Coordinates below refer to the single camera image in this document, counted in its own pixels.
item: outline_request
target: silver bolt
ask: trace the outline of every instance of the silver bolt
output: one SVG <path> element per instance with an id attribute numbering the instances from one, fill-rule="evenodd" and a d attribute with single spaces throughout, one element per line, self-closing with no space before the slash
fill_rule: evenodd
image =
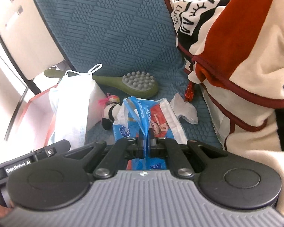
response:
<path id="1" fill-rule="evenodd" d="M 188 168 L 181 168 L 178 170 L 178 174 L 180 176 L 190 176 L 193 174 L 193 171 L 191 169 Z"/>
<path id="2" fill-rule="evenodd" d="M 98 176 L 108 176 L 108 174 L 110 173 L 109 169 L 106 168 L 99 168 L 96 170 L 96 175 Z"/>

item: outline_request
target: gray gripper base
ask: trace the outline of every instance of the gray gripper base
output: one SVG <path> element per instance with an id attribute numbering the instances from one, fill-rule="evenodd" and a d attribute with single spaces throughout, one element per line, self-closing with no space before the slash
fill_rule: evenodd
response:
<path id="1" fill-rule="evenodd" d="M 56 211 L 16 208 L 0 220 L 6 227 L 246 227 L 284 226 L 273 208 L 238 212 L 205 199 L 194 182 L 168 170 L 119 171 L 96 181 L 78 202 Z"/>

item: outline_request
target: face mask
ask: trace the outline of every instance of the face mask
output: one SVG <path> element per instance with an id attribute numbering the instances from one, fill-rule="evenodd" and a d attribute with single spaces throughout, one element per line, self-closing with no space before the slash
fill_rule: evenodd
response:
<path id="1" fill-rule="evenodd" d="M 84 146 L 86 131 L 102 118 L 103 107 L 98 100 L 106 96 L 92 79 L 92 74 L 101 67 L 102 64 L 97 64 L 87 73 L 69 70 L 57 88 L 50 90 L 50 103 L 56 114 L 55 134 L 51 141 L 66 139 L 71 149 Z M 69 72 L 78 75 L 68 76 Z"/>

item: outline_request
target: white tissue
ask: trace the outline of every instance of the white tissue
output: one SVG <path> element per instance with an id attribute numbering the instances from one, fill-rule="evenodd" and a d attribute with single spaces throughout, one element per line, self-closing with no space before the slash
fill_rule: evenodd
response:
<path id="1" fill-rule="evenodd" d="M 175 94 L 170 102 L 170 106 L 178 119 L 183 117 L 188 123 L 193 125 L 198 123 L 196 108 L 189 102 L 185 102 L 179 93 Z"/>

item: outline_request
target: textured blue mattress cover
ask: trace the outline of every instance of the textured blue mattress cover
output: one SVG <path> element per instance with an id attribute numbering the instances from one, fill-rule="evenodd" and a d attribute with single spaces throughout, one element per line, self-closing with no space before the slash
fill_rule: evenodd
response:
<path id="1" fill-rule="evenodd" d="M 100 76 L 123 76 L 146 71 L 155 76 L 159 92 L 154 100 L 172 100 L 184 94 L 188 79 L 184 59 L 175 46 L 175 31 L 164 0 L 35 0 L 47 26 L 78 72 L 102 63 Z M 111 87 L 105 93 L 126 95 Z M 188 139 L 221 148 L 200 87 L 192 101 L 199 123 L 181 124 Z M 108 140 L 112 132 L 98 123 L 87 134 L 87 142 Z"/>

